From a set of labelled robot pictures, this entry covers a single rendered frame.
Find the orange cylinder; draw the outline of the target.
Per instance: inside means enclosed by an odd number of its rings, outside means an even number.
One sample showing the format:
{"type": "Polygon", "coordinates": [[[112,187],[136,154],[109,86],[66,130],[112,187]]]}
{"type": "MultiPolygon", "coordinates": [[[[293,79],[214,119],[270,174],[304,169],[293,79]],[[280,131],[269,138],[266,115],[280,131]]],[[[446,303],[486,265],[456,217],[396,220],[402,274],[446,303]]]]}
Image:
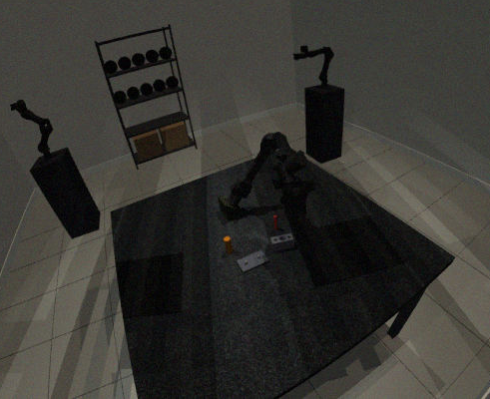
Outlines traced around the orange cylinder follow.
{"type": "Polygon", "coordinates": [[[232,247],[232,243],[231,243],[231,238],[229,236],[224,237],[224,243],[225,243],[227,253],[232,253],[233,247],[232,247]]]}

